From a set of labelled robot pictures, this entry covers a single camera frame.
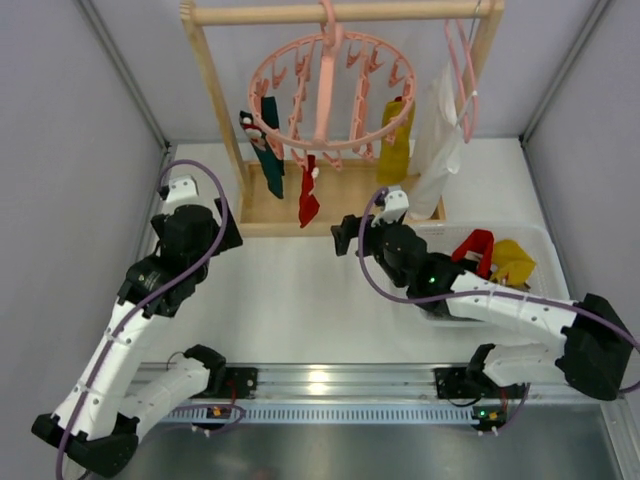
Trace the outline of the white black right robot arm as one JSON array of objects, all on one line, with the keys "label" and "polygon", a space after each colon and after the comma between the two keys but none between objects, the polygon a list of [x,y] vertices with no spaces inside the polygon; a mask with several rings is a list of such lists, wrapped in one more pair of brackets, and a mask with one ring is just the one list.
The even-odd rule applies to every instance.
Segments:
[{"label": "white black right robot arm", "polygon": [[588,294],[581,301],[560,301],[493,283],[462,261],[429,251],[401,221],[348,215],[330,232],[339,256],[358,242],[359,258],[372,257],[403,289],[399,302],[451,320],[492,324],[525,339],[523,345],[478,346],[465,372],[475,388],[543,381],[602,401],[622,393],[632,338],[605,298]]}]

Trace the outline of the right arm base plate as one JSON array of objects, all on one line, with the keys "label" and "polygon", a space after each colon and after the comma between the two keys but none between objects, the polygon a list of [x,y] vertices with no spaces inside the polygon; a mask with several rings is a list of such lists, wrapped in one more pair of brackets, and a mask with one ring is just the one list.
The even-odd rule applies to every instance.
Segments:
[{"label": "right arm base plate", "polygon": [[434,370],[439,399],[498,399],[501,388],[484,373],[466,367],[441,367]]}]

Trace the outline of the red sock with pompom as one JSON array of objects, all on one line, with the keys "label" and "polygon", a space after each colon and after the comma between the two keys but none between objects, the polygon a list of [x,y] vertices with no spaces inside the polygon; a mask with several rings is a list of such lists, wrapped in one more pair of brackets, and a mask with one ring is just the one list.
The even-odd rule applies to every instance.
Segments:
[{"label": "red sock with pompom", "polygon": [[301,191],[299,195],[298,221],[301,229],[307,227],[320,209],[314,189],[319,169],[314,155],[307,156],[307,167],[302,170]]},{"label": "red sock with pompom", "polygon": [[491,276],[493,265],[492,256],[494,251],[495,238],[491,231],[475,229],[472,233],[453,251],[451,260],[460,262],[464,260],[468,253],[479,256],[475,273],[488,279]]}]

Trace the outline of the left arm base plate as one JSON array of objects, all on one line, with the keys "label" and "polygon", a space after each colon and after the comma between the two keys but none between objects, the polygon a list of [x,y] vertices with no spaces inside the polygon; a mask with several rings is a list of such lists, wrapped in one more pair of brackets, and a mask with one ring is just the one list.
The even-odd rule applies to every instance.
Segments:
[{"label": "left arm base plate", "polygon": [[259,370],[254,367],[227,367],[213,397],[224,400],[250,398],[257,387]]}]

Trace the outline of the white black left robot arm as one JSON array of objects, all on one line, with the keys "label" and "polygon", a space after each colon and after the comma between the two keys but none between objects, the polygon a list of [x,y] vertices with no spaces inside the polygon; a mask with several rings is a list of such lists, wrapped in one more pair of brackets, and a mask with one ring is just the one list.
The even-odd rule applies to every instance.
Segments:
[{"label": "white black left robot arm", "polygon": [[243,243],[226,200],[217,198],[215,206],[186,204],[152,218],[155,250],[127,270],[109,324],[69,395],[31,427],[56,448],[59,462],[112,478],[167,414],[224,385],[225,357],[197,344],[173,369],[128,392],[146,352],[206,279],[210,258]]}]

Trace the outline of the pink round clip hanger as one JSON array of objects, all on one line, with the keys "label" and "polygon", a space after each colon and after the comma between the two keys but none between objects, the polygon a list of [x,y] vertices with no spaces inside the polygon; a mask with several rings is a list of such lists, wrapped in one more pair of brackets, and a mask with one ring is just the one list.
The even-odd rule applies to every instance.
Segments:
[{"label": "pink round clip hanger", "polygon": [[[417,80],[413,66],[397,48],[375,36],[347,31],[337,21],[333,4],[322,1],[320,5],[327,14],[327,20],[320,24],[321,32],[301,37],[268,56],[256,69],[248,88],[248,105],[254,123],[266,135],[266,141],[283,155],[286,149],[301,168],[307,167],[307,154],[316,151],[336,170],[342,168],[342,154],[351,152],[365,161],[375,159],[374,143],[386,140],[394,142],[395,130],[403,124],[411,107],[415,105]],[[342,47],[358,46],[356,52],[346,54],[346,67],[356,66],[358,76],[355,83],[354,100],[350,118],[349,135],[344,141],[329,139],[329,122],[333,106],[333,94],[337,85],[337,66]],[[261,99],[277,90],[286,79],[288,69],[277,68],[277,61],[288,53],[294,54],[296,89],[292,97],[292,109],[285,119],[285,125],[274,130],[262,119]],[[371,82],[369,77],[384,64],[378,55],[387,53],[393,59],[387,80],[391,89],[400,85],[400,109],[390,116],[377,131],[367,130],[368,96]],[[304,103],[308,97],[308,85],[312,80],[312,65],[319,62],[319,75],[315,107],[313,135],[309,139],[300,136],[299,126],[304,119]]]}]

